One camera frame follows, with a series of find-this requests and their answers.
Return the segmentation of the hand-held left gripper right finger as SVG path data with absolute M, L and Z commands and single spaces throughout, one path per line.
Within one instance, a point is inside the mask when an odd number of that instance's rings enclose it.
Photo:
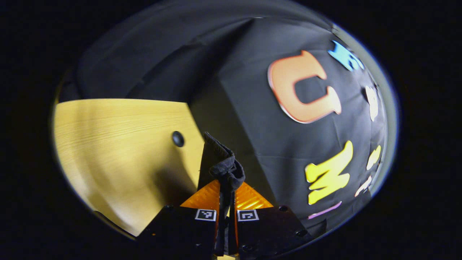
M 272 205 L 247 183 L 232 194 L 231 256 L 237 259 L 273 259 L 312 240 L 314 237 L 289 206 Z

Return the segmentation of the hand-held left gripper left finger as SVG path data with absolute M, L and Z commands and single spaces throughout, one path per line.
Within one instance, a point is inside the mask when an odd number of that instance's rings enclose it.
M 166 205 L 137 237 L 155 259 L 214 259 L 221 185 L 211 181 L 180 206 Z

